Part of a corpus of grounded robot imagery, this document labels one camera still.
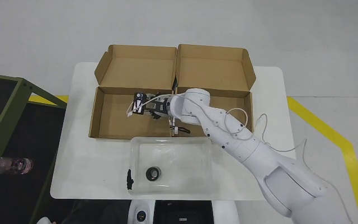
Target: transparent plastic bin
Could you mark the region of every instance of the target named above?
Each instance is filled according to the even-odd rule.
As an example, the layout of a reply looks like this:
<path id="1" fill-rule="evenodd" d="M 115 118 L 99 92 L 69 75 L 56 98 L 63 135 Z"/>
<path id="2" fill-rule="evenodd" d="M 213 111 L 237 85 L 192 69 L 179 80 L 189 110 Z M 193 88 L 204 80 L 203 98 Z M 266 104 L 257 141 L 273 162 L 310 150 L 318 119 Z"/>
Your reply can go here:
<path id="1" fill-rule="evenodd" d="M 131 140 L 129 193 L 205 194 L 211 192 L 211 141 L 206 138 L 145 138 Z M 149 181 L 150 167 L 161 174 Z"/>

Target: yellow floor line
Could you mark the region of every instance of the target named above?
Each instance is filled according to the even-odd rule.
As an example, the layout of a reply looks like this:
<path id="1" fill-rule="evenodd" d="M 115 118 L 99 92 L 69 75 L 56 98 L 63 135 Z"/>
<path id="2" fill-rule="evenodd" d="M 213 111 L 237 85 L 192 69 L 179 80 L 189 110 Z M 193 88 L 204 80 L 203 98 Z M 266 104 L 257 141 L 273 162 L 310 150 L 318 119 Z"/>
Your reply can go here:
<path id="1" fill-rule="evenodd" d="M 59 99 L 62 100 L 62 101 L 68 102 L 68 96 L 65 96 L 65 95 L 64 95 L 64 96 L 56 96 L 56 97 L 59 98 Z M 43 103 L 43 104 L 52 104 L 52 105 L 55 105 L 54 103 L 48 101 L 47 99 L 42 98 L 41 96 L 35 96 L 35 95 L 30 96 L 29 101 L 31 101 L 31 102 L 41 102 L 41 103 Z"/>
<path id="2" fill-rule="evenodd" d="M 316 115 L 307 110 L 304 106 L 299 104 L 292 97 L 287 97 L 290 110 L 301 117 L 305 122 L 310 124 L 313 128 L 319 131 L 322 135 L 328 138 L 336 146 L 338 146 L 346 163 L 349 178 L 351 180 L 353 193 L 358 206 L 358 161 L 353 144 L 345 137 L 339 134 L 336 130 L 327 125 L 324 121 L 319 119 Z"/>

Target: cardboard box lid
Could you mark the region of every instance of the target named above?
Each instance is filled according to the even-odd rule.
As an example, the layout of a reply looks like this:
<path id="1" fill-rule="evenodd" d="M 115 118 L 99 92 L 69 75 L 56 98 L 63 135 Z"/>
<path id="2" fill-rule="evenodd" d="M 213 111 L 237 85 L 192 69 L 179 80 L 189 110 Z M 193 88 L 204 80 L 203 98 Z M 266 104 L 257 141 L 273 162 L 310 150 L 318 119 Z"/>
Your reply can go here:
<path id="1" fill-rule="evenodd" d="M 101 87 L 171 90 L 176 56 L 174 47 L 110 45 L 95 76 Z"/>
<path id="2" fill-rule="evenodd" d="M 231 94 L 250 91 L 256 80 L 246 49 L 188 44 L 178 47 L 176 77 L 178 88 L 229 90 Z"/>

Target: open cardboard box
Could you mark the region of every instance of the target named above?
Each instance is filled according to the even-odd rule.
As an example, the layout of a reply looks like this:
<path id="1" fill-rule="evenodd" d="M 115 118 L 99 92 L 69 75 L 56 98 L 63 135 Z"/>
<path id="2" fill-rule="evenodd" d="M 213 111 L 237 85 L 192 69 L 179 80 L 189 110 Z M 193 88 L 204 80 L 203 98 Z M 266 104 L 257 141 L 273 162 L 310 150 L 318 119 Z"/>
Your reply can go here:
<path id="1" fill-rule="evenodd" d="M 96 70 L 98 81 L 89 136 L 93 138 L 170 137 L 167 118 L 153 119 L 126 111 L 136 92 L 170 94 L 189 88 L 210 92 L 210 106 L 229 110 L 243 108 L 253 131 L 252 94 L 256 80 L 248 51 L 242 48 L 181 44 L 176 48 L 158 46 L 110 45 Z M 234 117 L 244 123 L 241 111 Z M 177 126 L 204 136 L 200 126 Z"/>

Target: white table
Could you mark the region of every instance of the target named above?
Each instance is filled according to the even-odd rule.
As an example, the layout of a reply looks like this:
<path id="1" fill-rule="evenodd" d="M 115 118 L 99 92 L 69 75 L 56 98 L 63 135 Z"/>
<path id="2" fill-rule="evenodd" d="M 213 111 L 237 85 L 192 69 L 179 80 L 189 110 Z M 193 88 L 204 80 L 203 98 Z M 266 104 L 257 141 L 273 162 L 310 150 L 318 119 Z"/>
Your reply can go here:
<path id="1" fill-rule="evenodd" d="M 54 198 L 264 200 L 256 180 L 243 165 L 213 147 L 214 192 L 210 195 L 130 195 L 126 188 L 130 144 L 125 140 L 88 137 L 97 81 L 97 63 L 76 65 L 51 185 Z M 254 118 L 268 115 L 265 140 L 284 150 L 294 147 L 281 69 L 255 67 L 252 87 Z M 264 122 L 255 133 L 261 136 Z M 284 155 L 295 158 L 295 152 Z"/>

